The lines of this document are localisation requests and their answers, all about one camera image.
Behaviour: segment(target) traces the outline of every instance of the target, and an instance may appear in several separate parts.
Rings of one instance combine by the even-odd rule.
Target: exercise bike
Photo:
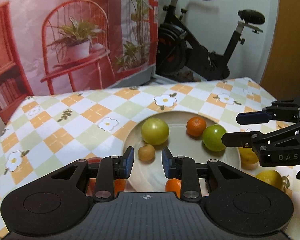
[[[251,25],[263,24],[265,22],[263,14],[253,10],[239,11],[238,15],[244,22],[238,21],[224,54],[209,52],[183,24],[182,18],[187,10],[181,9],[180,17],[175,15],[177,2],[178,0],[171,0],[169,6],[163,7],[167,14],[164,23],[158,28],[156,73],[159,75],[169,77],[187,66],[206,80],[225,79],[230,74],[227,64],[237,43],[240,41],[243,45],[245,42],[245,39],[241,38],[243,28],[251,28],[254,33],[263,32]]]

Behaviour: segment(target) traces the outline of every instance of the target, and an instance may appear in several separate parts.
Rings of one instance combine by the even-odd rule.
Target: table
[[[268,133],[289,124],[271,120],[240,126],[235,118],[241,112],[259,111],[273,100],[249,78],[27,97],[0,137],[0,204],[12,190],[72,161],[122,155],[129,131],[152,114],[190,111],[213,119],[228,132]],[[244,171],[256,175],[262,169]],[[300,166],[275,169],[288,176],[286,193],[295,206],[286,232],[300,240],[300,180],[295,179]],[[0,237],[7,232],[0,216]]]

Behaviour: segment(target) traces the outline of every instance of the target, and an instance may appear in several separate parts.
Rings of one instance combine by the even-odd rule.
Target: potted plant
[[[122,57],[117,57],[116,64],[120,66],[119,73],[122,71],[129,71],[135,73],[142,65],[147,65],[149,58],[149,44],[148,36],[149,29],[145,24],[145,18],[152,7],[148,4],[148,0],[130,0],[133,5],[134,11],[131,13],[130,18],[133,22],[131,27],[132,33],[137,41],[137,44],[133,44],[131,41],[127,41],[123,45]]]
[[[96,37],[99,33],[104,32],[98,28],[97,25],[89,21],[77,21],[70,17],[71,25],[54,26],[58,28],[62,38],[55,40],[48,46],[61,45],[62,50],[66,47],[66,55],[70,61],[76,61],[89,56],[90,45],[92,38]]]

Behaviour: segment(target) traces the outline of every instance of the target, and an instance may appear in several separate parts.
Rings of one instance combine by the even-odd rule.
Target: small fruit
[[[126,187],[126,179],[116,179],[114,180],[114,195],[116,196],[119,191],[124,191]],[[96,179],[89,179],[89,185],[87,189],[87,196],[92,196],[94,186],[96,184]]]
[[[279,172],[274,170],[265,170],[260,172],[257,176],[257,179],[262,180],[265,183],[268,183],[271,186],[274,186],[278,189],[282,189],[282,178]]]
[[[181,180],[180,179],[168,179],[165,187],[166,192],[175,192],[177,197],[180,198]]]
[[[259,161],[257,155],[252,151],[251,148],[239,148],[241,162],[243,164],[252,165]]]
[[[94,157],[94,158],[90,158],[88,159],[88,163],[99,163],[101,161],[102,158],[99,157]],[[126,187],[126,179],[116,179],[114,180],[114,195],[116,196],[117,193],[119,191],[124,191],[125,187]],[[88,189],[87,189],[87,196],[92,196],[93,194],[93,190],[94,190],[94,186],[96,184],[96,179],[89,179],[89,185],[88,185]]]
[[[164,143],[169,136],[169,126],[159,118],[148,118],[141,127],[143,140],[151,145]]]
[[[203,118],[195,116],[189,119],[186,128],[189,135],[198,137],[202,135],[204,129],[207,128],[207,123]]]
[[[221,141],[225,133],[226,130],[220,124],[208,126],[202,133],[202,141],[209,150],[220,152],[226,148]]]
[[[152,145],[147,144],[145,146],[142,146],[138,150],[138,157],[141,161],[149,161],[154,158],[155,149]]]

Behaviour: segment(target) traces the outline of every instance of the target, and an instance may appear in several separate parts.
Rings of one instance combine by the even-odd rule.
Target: poster
[[[155,64],[158,0],[0,0],[0,117]]]

